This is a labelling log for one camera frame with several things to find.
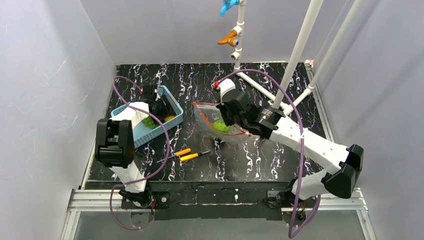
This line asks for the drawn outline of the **green grape bunch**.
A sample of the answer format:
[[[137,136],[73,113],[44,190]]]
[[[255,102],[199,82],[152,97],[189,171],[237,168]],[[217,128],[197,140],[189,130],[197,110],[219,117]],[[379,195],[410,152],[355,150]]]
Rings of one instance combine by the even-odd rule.
[[[215,121],[212,126],[215,130],[221,132],[221,133],[228,133],[230,128],[221,120]]]

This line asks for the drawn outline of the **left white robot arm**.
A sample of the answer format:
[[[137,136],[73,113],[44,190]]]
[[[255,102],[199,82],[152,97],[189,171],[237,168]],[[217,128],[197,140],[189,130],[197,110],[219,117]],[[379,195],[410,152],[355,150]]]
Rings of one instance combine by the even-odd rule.
[[[176,112],[165,87],[144,84],[139,90],[139,101],[128,102],[119,113],[97,122],[94,158],[119,178],[124,200],[147,208],[154,207],[156,200],[134,161],[136,148],[167,132],[166,119]]]

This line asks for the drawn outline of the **yellow lemon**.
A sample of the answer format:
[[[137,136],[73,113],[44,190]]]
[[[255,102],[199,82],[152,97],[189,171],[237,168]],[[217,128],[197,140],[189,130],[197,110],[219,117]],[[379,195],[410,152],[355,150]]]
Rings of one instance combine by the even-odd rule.
[[[175,115],[169,115],[166,118],[164,118],[164,121],[169,122],[169,121],[173,120],[175,117],[176,117]]]

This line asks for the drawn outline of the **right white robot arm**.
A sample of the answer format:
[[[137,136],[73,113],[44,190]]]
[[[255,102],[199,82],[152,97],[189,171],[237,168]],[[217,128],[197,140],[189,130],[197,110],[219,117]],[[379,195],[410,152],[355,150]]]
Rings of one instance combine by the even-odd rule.
[[[294,122],[283,112],[255,104],[240,89],[220,91],[216,105],[227,126],[238,125],[249,134],[281,143],[323,167],[323,170],[293,179],[286,187],[283,199],[292,204],[295,198],[304,201],[310,197],[330,193],[342,199],[352,196],[363,166],[364,149],[329,141]]]

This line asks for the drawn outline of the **green avocado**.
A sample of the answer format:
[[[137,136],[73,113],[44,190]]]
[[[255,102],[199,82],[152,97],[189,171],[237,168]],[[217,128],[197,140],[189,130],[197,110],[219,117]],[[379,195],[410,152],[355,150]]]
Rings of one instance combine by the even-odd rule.
[[[157,121],[155,121],[153,118],[151,118],[150,116],[143,119],[141,121],[143,123],[143,125],[149,129],[155,129],[159,126],[159,124],[157,123]]]

